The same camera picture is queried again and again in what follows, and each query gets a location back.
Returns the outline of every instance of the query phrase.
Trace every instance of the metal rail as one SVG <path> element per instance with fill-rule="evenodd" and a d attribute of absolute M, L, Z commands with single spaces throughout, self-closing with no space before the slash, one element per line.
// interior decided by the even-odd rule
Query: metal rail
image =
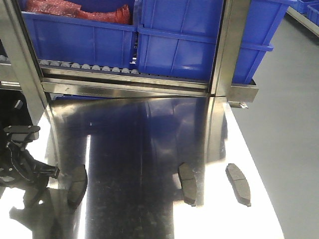
<path fill-rule="evenodd" d="M 296 19 L 298 22 L 300 22 L 302 25 L 304 25 L 306 28 L 308 28 L 310 31 L 312 31 L 317 37 L 319 37 L 319 26 L 314 24 L 304 15 L 294 10 L 291 6 L 288 8 L 287 13 L 294 19 Z"/>

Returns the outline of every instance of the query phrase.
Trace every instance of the shiny metal plate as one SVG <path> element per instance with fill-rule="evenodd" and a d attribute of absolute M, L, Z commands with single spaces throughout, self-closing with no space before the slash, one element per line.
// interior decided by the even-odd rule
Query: shiny metal plate
<path fill-rule="evenodd" d="M 0 199 L 1 237 L 19 239 L 283 239 L 278 219 L 225 98 L 54 101 L 39 122 L 34 157 L 59 166 L 38 205 L 23 191 Z M 186 162 L 196 207 L 177 174 Z M 251 207 L 239 204 L 225 173 L 245 174 Z M 73 211 L 70 172 L 85 164 L 88 188 Z"/>

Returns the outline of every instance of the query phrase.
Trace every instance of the stacked blue bins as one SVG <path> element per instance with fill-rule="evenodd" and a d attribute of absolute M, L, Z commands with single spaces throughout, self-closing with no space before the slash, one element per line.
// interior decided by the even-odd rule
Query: stacked blue bins
<path fill-rule="evenodd" d="M 319 4 L 309 5 L 309 11 L 307 18 L 312 21 L 314 24 L 319 26 Z"/>
<path fill-rule="evenodd" d="M 128 4 L 133 15 L 134 0 L 69 0 L 90 12 L 110 12 Z M 27 0 L 19 0 L 22 10 Z M 79 64 L 130 67 L 137 27 L 108 22 L 22 12 L 39 59 Z"/>
<path fill-rule="evenodd" d="M 319 0 L 297 0 L 291 7 L 301 14 L 306 14 L 308 12 L 308 5 L 317 3 L 319 3 Z"/>
<path fill-rule="evenodd" d="M 233 83 L 249 84 L 287 8 L 296 0 L 252 0 Z M 222 0 L 144 0 L 137 65 L 140 72 L 208 82 Z"/>

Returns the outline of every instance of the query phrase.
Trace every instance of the gray floor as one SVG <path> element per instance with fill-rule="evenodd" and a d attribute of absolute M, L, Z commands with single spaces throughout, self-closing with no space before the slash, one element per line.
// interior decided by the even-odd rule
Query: gray floor
<path fill-rule="evenodd" d="M 318 239 L 319 38 L 286 16 L 272 43 L 254 103 L 234 113 L 286 239 Z"/>

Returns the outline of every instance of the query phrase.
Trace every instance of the stainless steel surface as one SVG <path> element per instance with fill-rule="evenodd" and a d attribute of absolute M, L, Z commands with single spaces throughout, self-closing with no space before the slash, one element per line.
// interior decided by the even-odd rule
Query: stainless steel surface
<path fill-rule="evenodd" d="M 0 0 L 0 36 L 27 100 L 31 118 L 37 123 L 47 100 L 40 83 L 41 70 L 16 0 Z"/>
<path fill-rule="evenodd" d="M 228 96 L 244 33 L 250 0 L 226 0 L 210 92 Z"/>
<path fill-rule="evenodd" d="M 0 63 L 0 81 L 18 82 L 10 63 Z"/>
<path fill-rule="evenodd" d="M 1 235 L 24 239 L 283 239 L 283 233 L 226 98 L 55 101 L 28 145 L 61 169 L 42 201 L 23 192 L 0 199 Z M 197 181 L 196 207 L 183 202 L 177 169 Z M 65 204 L 70 172 L 85 164 L 80 207 Z M 237 202 L 225 169 L 245 174 L 252 206 Z"/>
<path fill-rule="evenodd" d="M 17 82 L 0 81 L 0 89 L 21 91 L 21 87 Z"/>
<path fill-rule="evenodd" d="M 75 79 L 86 78 L 86 81 L 90 79 L 102 79 L 112 82 L 128 82 L 128 83 L 144 83 L 153 85 L 164 85 L 164 86 L 174 86 L 174 87 L 186 87 L 186 88 L 196 88 L 196 89 L 208 89 L 208 85 L 205 83 L 191 82 L 190 79 L 181 78 L 168 78 L 161 76 L 149 76 L 149 75 L 137 75 L 137 74 L 123 74 L 123 73 L 112 73 L 112 72 L 97 72 L 94 70 L 70 70 L 62 67 L 48 67 L 41 66 L 43 74 L 45 77 L 54 78 L 58 76 L 68 76 Z"/>
<path fill-rule="evenodd" d="M 253 102 L 258 90 L 256 85 L 232 84 L 227 99 L 237 102 Z"/>
<path fill-rule="evenodd" d="M 294 10 L 291 6 L 288 8 L 287 13 L 319 37 L 319 26 Z"/>
<path fill-rule="evenodd" d="M 207 96 L 205 90 L 182 87 L 155 87 L 148 84 L 110 84 L 68 79 L 43 78 L 45 92 L 112 98 L 164 97 L 164 96 Z"/>

